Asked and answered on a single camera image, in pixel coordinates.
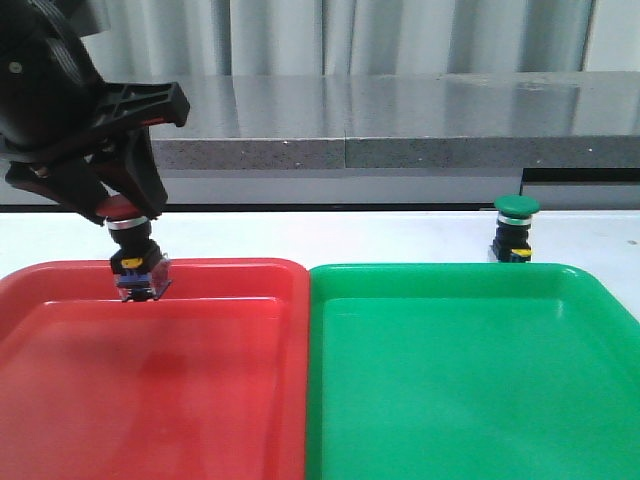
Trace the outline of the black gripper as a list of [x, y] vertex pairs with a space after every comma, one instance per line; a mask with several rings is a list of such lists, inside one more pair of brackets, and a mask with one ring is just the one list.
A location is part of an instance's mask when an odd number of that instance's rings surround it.
[[[13, 188], [100, 226], [104, 217], [157, 218], [168, 194], [147, 127], [182, 127], [189, 111], [177, 83], [105, 81], [55, 3], [2, 2], [1, 157], [12, 161], [5, 180]], [[83, 158], [23, 164], [85, 153], [112, 137], [111, 149], [92, 157], [97, 175]]]

